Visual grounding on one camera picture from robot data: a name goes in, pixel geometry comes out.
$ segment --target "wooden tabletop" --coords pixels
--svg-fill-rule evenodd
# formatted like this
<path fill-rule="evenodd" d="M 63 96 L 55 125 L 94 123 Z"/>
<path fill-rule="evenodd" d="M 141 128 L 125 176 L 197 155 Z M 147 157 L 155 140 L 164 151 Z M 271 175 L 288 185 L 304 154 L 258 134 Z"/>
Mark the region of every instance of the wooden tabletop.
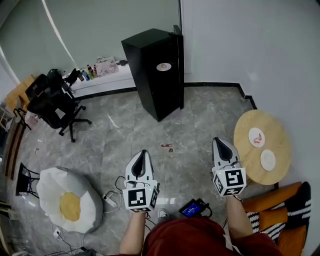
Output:
<path fill-rule="evenodd" d="M 249 141 L 249 130 L 259 128 L 265 137 L 262 147 L 254 147 Z M 282 124 L 272 115 L 262 110 L 244 113 L 236 123 L 233 136 L 246 175 L 256 183 L 272 185 L 279 182 L 287 173 L 291 163 L 291 144 Z M 275 167 L 266 171 L 261 166 L 260 155 L 271 150 L 275 155 Z"/>

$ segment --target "red shirt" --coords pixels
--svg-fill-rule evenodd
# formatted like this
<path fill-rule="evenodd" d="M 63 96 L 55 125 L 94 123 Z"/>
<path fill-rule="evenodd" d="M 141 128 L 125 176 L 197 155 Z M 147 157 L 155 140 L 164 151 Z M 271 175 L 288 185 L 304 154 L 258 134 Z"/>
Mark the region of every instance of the red shirt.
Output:
<path fill-rule="evenodd" d="M 182 218 L 158 224 L 147 235 L 143 256 L 235 256 L 226 248 L 224 230 L 206 217 Z M 252 234 L 232 243 L 244 256 L 281 256 L 267 234 Z"/>

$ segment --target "white plate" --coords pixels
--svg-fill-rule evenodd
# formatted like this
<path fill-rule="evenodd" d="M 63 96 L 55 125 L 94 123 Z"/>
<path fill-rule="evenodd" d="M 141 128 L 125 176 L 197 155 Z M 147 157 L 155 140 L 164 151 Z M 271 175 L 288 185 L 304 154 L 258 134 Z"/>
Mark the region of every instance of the white plate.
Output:
<path fill-rule="evenodd" d="M 156 69 L 159 71 L 167 71 L 167 70 L 171 69 L 171 64 L 160 63 L 159 65 L 156 66 Z"/>
<path fill-rule="evenodd" d="M 261 148 L 265 144 L 265 134 L 257 127 L 253 127 L 249 131 L 249 141 L 250 143 L 256 147 Z"/>
<path fill-rule="evenodd" d="M 263 169 L 272 171 L 276 166 L 276 156 L 271 150 L 265 149 L 260 155 L 260 162 Z"/>

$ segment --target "sneaker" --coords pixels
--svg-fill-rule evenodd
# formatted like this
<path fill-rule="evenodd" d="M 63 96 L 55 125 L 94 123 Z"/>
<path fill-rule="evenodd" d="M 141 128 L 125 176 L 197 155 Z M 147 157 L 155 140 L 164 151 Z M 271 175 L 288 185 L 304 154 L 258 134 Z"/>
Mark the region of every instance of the sneaker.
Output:
<path fill-rule="evenodd" d="M 167 212 L 166 209 L 161 208 L 158 210 L 158 218 L 162 218 L 162 217 L 166 217 L 166 216 L 170 216 L 169 212 Z"/>

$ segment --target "person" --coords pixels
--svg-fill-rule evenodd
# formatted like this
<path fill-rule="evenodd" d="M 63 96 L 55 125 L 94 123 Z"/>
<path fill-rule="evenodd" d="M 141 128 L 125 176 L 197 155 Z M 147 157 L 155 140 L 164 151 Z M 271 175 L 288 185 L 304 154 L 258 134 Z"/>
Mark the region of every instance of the person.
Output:
<path fill-rule="evenodd" d="M 145 213 L 133 213 L 120 243 L 119 255 L 142 256 L 280 256 L 267 234 L 253 234 L 240 200 L 226 198 L 228 228 L 233 250 L 226 247 L 225 232 L 216 222 L 199 216 L 171 220 L 168 212 L 158 212 L 158 224 L 146 236 Z"/>

